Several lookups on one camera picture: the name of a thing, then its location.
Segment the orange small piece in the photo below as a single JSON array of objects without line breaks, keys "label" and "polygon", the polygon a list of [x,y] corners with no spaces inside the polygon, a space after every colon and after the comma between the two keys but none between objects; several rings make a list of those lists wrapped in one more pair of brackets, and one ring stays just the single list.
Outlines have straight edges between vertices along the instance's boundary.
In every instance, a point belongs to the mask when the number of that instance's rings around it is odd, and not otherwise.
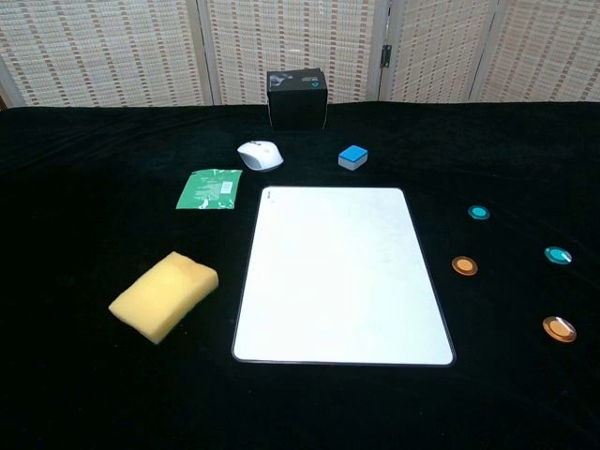
[{"label": "orange small piece", "polygon": [[561,317],[548,316],[542,321],[542,326],[551,338],[560,342],[570,343],[577,339],[575,326]]},{"label": "orange small piece", "polygon": [[474,276],[478,272],[476,261],[467,256],[456,256],[451,261],[452,268],[462,276]]}]

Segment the white magnetic board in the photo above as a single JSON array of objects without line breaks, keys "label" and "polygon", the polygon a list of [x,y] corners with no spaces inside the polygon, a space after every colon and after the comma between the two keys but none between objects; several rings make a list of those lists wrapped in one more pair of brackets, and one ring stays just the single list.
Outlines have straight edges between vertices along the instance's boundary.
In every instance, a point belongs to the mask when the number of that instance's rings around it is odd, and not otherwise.
[{"label": "white magnetic board", "polygon": [[265,188],[232,353],[243,362],[452,365],[403,192]]}]

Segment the white computer mouse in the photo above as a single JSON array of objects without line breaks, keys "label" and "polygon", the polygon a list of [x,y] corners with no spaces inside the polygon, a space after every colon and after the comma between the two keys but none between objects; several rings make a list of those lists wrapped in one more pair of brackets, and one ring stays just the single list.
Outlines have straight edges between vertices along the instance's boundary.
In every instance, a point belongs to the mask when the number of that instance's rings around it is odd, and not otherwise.
[{"label": "white computer mouse", "polygon": [[245,142],[237,148],[237,153],[254,172],[270,172],[284,162],[278,147],[269,141]]}]

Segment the blue white eraser block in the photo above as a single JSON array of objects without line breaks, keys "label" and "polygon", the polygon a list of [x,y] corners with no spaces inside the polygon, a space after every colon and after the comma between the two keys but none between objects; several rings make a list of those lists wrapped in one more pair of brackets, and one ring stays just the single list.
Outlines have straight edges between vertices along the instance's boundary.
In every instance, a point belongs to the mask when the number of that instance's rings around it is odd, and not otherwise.
[{"label": "blue white eraser block", "polygon": [[338,154],[337,163],[349,171],[355,171],[368,160],[368,150],[358,145],[351,145]]}]

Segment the green foil packet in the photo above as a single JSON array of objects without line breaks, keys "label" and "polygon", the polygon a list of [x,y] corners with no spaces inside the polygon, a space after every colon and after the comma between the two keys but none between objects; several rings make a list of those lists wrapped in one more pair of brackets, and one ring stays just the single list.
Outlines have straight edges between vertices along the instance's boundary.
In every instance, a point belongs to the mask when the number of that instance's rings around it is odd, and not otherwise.
[{"label": "green foil packet", "polygon": [[178,199],[177,209],[234,209],[242,170],[206,169],[193,172]]}]

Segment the black cardboard box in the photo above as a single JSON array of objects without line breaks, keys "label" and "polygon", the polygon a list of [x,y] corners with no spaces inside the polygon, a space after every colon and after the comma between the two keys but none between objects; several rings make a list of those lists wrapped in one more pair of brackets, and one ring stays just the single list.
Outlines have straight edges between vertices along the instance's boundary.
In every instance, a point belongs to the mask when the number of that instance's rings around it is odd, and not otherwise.
[{"label": "black cardboard box", "polygon": [[266,81],[273,130],[324,128],[328,88],[320,68],[267,71]]}]

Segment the yellow sponge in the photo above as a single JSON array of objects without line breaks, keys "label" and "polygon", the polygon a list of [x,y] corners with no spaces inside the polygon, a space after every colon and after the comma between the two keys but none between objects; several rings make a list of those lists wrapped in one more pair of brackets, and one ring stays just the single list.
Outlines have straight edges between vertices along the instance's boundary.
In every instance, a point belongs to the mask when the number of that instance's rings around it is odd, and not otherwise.
[{"label": "yellow sponge", "polygon": [[215,269],[173,251],[120,293],[109,311],[159,344],[217,286]]}]

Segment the woven folding screen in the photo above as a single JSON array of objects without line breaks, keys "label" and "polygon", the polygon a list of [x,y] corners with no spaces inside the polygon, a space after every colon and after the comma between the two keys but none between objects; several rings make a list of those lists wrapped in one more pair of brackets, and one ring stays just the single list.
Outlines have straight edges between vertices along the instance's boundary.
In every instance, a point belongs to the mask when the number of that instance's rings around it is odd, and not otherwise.
[{"label": "woven folding screen", "polygon": [[0,104],[600,102],[600,0],[0,0]]}]

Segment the black tablecloth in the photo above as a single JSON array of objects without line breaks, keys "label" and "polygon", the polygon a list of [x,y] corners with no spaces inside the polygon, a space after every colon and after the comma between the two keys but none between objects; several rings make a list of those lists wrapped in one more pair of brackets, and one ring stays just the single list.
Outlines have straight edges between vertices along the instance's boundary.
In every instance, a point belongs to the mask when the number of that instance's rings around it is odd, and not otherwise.
[{"label": "black tablecloth", "polygon": [[[249,169],[249,141],[283,164]],[[351,145],[368,150],[355,171],[338,165]],[[234,209],[177,209],[206,169],[243,171]],[[234,360],[269,185],[401,188],[455,363]],[[109,305],[173,251],[218,286],[155,344]],[[600,450],[600,102],[334,104],[323,129],[291,131],[263,105],[0,112],[5,449]]]}]

